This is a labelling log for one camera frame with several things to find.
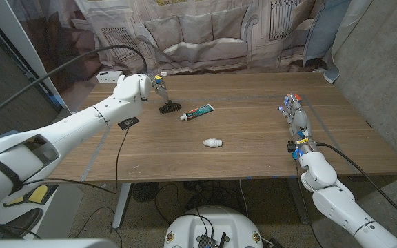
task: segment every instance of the screw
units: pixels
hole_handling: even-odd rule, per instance
[[[171,242],[174,240],[174,234],[172,232],[166,234],[166,241]]]
[[[258,234],[258,232],[254,231],[254,233],[252,233],[252,239],[253,239],[255,242],[260,242],[261,236],[260,236],[260,234]]]

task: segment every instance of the yellow tag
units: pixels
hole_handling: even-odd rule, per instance
[[[304,138],[302,140],[297,141],[296,143],[301,144],[301,143],[307,142],[308,140],[309,140],[309,138]]]
[[[41,185],[34,190],[28,200],[34,203],[41,203],[42,199],[47,194],[47,191],[48,187],[46,185]]]

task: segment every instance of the wooden table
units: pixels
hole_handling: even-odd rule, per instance
[[[182,112],[160,115],[163,101],[151,93],[120,153],[120,182],[295,177],[295,162],[287,153],[289,126],[278,111],[290,92],[302,96],[315,141],[341,149],[368,174],[397,174],[391,147],[320,73],[169,76],[165,82]],[[111,95],[114,87],[97,85],[82,109]],[[215,111],[180,121],[183,111],[206,103]],[[105,138],[98,133],[68,154],[50,177],[114,181],[124,134],[118,125]],[[223,146],[204,147],[208,138],[221,139]],[[320,151],[338,175],[357,172],[330,149]]]

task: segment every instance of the black bristles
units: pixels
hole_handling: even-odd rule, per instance
[[[159,108],[160,114],[165,114],[173,111],[179,111],[182,106],[178,103],[170,103]]]

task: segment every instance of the black strap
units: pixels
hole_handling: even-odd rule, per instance
[[[6,175],[13,183],[12,191],[10,194],[21,190],[23,187],[23,181],[19,180],[18,174],[16,174],[12,169],[0,161],[0,172]]]

